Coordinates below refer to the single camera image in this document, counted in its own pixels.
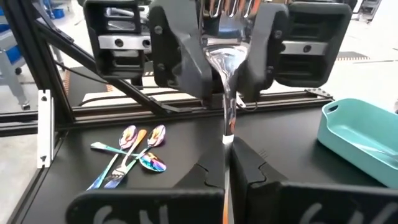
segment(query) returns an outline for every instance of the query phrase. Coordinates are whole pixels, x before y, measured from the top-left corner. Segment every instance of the teal container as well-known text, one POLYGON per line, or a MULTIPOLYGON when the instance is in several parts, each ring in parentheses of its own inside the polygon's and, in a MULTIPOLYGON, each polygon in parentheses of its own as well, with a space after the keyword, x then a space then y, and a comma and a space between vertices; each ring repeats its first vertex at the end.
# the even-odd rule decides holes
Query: teal container
POLYGON ((385 186, 398 189, 398 114, 357 99, 322 108, 318 140, 385 186))

